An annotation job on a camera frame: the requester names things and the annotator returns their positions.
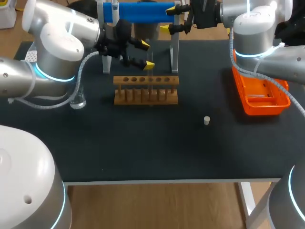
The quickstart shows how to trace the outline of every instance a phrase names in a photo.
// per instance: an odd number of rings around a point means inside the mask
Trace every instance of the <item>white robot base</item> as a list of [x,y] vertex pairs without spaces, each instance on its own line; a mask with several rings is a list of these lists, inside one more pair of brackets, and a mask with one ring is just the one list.
[[0,126],[0,228],[69,229],[67,190],[46,145]]

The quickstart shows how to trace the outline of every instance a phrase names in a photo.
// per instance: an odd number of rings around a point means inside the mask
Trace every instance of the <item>cable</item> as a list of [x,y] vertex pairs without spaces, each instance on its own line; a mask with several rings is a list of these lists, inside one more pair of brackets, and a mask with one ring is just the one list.
[[271,83],[273,83],[275,86],[277,86],[279,89],[281,89],[288,97],[289,99],[296,105],[297,109],[302,113],[302,115],[305,117],[305,110],[304,108],[299,104],[299,102],[275,79],[270,78],[269,76],[260,74],[260,73],[254,73],[251,71],[247,71],[245,69],[240,68],[235,60],[234,60],[234,55],[233,55],[233,28],[230,28],[230,58],[233,66],[240,72],[245,73],[247,75],[251,75],[254,78],[260,79],[260,80],[267,80]]
[[60,104],[56,104],[56,105],[52,105],[52,106],[40,106],[40,105],[36,105],[36,104],[33,104],[25,99],[22,99],[22,98],[16,98],[15,100],[23,103],[23,104],[26,104],[32,108],[35,108],[35,109],[40,109],[40,110],[49,110],[49,109],[54,109],[54,108],[58,108],[58,107],[61,107],[63,105],[66,105],[67,103],[69,103],[72,99],[74,99],[74,97],[76,96],[77,92],[78,92],[78,89],[80,87],[80,84],[81,84],[81,73],[82,73],[82,70],[85,66],[85,63],[93,56],[95,55],[98,55],[99,52],[92,52],[90,53],[89,55],[87,55],[81,62],[81,65],[80,65],[80,68],[79,68],[79,71],[78,71],[78,74],[77,74],[77,79],[76,79],[76,85],[75,85],[75,89],[74,89],[74,92],[73,94],[65,101],[63,101],[62,103]]

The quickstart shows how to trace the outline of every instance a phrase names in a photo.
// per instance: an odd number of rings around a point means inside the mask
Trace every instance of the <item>white table frame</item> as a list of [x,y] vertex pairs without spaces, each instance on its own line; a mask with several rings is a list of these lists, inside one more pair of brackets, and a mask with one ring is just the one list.
[[[93,181],[93,182],[65,182],[68,186],[78,185],[126,185],[126,184],[192,184],[192,183],[238,183],[242,199],[244,214],[246,217],[246,228],[257,229],[265,219],[269,220],[272,229],[275,229],[270,219],[268,203],[269,195],[279,178],[269,179],[190,179],[190,180],[121,180],[121,181]],[[269,189],[256,205],[250,182],[272,182]]]

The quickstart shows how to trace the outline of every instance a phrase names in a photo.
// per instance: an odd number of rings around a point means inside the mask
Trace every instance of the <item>blue tube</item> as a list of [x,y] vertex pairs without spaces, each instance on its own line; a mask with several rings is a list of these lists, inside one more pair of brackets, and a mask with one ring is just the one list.
[[[166,10],[174,2],[121,2],[119,3],[120,19],[130,23],[173,23],[174,16],[167,16]],[[111,2],[103,4],[104,22],[112,22]]]

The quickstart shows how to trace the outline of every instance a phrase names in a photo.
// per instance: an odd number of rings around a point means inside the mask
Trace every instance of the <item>wooden floor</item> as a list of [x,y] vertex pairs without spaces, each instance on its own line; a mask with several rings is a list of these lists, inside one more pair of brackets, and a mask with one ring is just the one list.
[[[65,0],[54,0],[63,5]],[[19,0],[18,6],[25,1]],[[32,36],[21,28],[18,12],[13,29],[0,30],[0,56],[12,58],[22,41]],[[223,25],[192,29],[181,40],[228,39]],[[160,34],[160,39],[170,36]],[[255,201],[267,183],[253,183]],[[72,229],[241,229],[244,227],[235,184],[111,185],[74,187],[70,193]],[[267,222],[261,229],[269,228]]]

